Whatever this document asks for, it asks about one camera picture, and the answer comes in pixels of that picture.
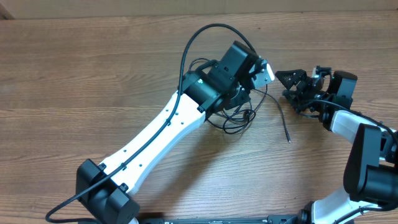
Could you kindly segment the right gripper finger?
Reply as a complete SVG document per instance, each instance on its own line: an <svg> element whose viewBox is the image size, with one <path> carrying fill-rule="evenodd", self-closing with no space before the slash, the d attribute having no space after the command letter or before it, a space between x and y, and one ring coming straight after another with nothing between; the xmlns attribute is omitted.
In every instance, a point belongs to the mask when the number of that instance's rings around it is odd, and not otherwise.
<svg viewBox="0 0 398 224"><path fill-rule="evenodd" d="M294 85L297 85L301 80L303 80L307 76L307 73L305 70L298 69L277 71L275 76L287 90L290 90Z"/></svg>
<svg viewBox="0 0 398 224"><path fill-rule="evenodd" d="M298 90L284 90L282 95L287 99L293 109L302 109L302 92Z"/></svg>

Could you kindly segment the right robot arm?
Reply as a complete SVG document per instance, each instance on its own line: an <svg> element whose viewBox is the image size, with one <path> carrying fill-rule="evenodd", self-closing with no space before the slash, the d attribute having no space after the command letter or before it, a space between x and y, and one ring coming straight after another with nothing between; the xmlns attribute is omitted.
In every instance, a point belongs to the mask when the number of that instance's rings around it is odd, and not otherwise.
<svg viewBox="0 0 398 224"><path fill-rule="evenodd" d="M343 186L287 223L352 223L366 212L397 209L397 131L351 109L357 76L320 66L310 76L301 69L275 75L297 114L318 119L352 145Z"/></svg>

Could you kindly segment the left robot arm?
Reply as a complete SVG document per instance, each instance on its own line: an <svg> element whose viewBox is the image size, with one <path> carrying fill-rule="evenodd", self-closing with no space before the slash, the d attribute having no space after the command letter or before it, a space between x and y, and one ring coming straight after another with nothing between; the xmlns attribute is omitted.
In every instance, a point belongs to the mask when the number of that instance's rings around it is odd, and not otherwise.
<svg viewBox="0 0 398 224"><path fill-rule="evenodd" d="M139 205L133 201L145 178L188 133L213 113L250 100L252 89L275 78L267 63L254 51L235 41L221 60L209 60L188 71L182 90L122 149L95 164L88 159L76 173L79 202L98 223L136 223Z"/></svg>

